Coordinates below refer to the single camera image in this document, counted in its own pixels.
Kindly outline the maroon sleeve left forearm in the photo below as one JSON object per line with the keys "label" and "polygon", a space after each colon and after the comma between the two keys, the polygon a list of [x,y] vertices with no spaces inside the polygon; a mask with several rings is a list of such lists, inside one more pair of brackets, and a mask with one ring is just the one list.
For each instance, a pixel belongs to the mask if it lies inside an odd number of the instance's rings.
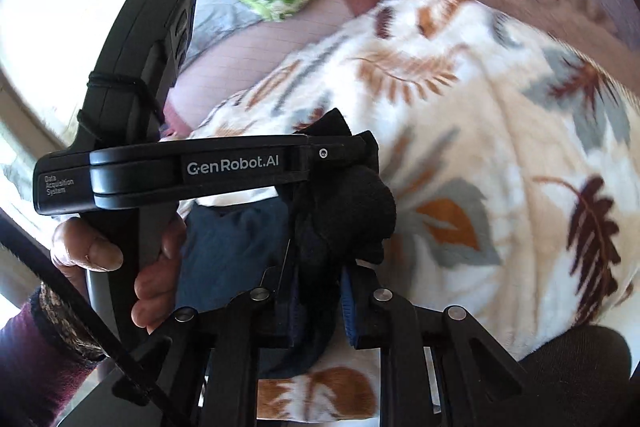
{"label": "maroon sleeve left forearm", "polygon": [[104,359],[73,311],[41,285],[1,329],[1,424],[51,426]]}

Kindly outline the person's left hand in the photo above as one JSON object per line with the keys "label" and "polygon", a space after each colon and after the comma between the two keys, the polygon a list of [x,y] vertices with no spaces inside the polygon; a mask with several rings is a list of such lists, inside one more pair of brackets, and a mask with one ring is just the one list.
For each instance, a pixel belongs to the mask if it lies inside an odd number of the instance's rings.
{"label": "person's left hand", "polygon": [[[185,241],[186,224],[181,217],[173,217],[163,233],[156,260],[143,268],[134,281],[134,325],[153,332],[174,311]],[[115,271],[122,266],[124,256],[84,220],[72,218],[55,229],[51,261],[81,295],[87,296],[86,273]]]}

